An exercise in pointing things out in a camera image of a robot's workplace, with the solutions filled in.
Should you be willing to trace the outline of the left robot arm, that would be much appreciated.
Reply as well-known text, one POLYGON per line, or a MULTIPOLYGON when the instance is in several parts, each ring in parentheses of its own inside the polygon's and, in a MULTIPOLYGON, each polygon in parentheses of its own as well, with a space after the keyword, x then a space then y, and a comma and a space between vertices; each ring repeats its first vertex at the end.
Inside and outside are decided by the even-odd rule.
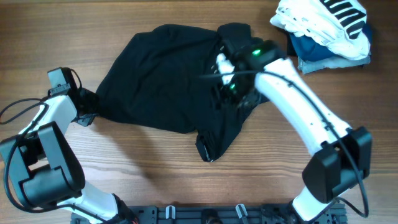
POLYGON ((1 141, 3 184, 9 201, 24 212, 68 210, 88 223, 138 223, 134 212, 115 194, 85 179, 82 166, 65 139, 71 123, 89 126, 98 116, 98 96, 83 88, 76 71, 48 71, 47 96, 29 125, 1 141))

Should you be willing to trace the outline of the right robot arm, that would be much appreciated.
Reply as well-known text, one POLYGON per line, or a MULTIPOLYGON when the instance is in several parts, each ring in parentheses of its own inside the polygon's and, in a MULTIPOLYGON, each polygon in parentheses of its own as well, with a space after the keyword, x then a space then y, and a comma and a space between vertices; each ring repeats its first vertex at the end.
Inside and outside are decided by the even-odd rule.
POLYGON ((283 223, 314 223, 358 187, 363 200, 359 215, 367 217, 364 179, 370 170, 371 133, 353 129, 334 114, 272 40, 252 45, 224 40, 216 64, 225 100, 242 106, 252 94, 264 95, 294 127, 311 157, 302 172, 302 191, 287 205, 266 205, 262 214, 283 223))

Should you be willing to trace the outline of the black t-shirt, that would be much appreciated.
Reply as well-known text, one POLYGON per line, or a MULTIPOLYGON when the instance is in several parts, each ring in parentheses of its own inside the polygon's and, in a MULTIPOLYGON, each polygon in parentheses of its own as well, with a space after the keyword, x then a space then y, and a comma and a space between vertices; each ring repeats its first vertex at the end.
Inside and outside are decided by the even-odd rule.
POLYGON ((99 115, 118 123, 197 132, 201 159, 219 159, 254 109, 221 97, 216 58, 226 40, 240 47, 261 43, 242 23, 217 30, 166 24, 136 34, 96 91, 99 115))

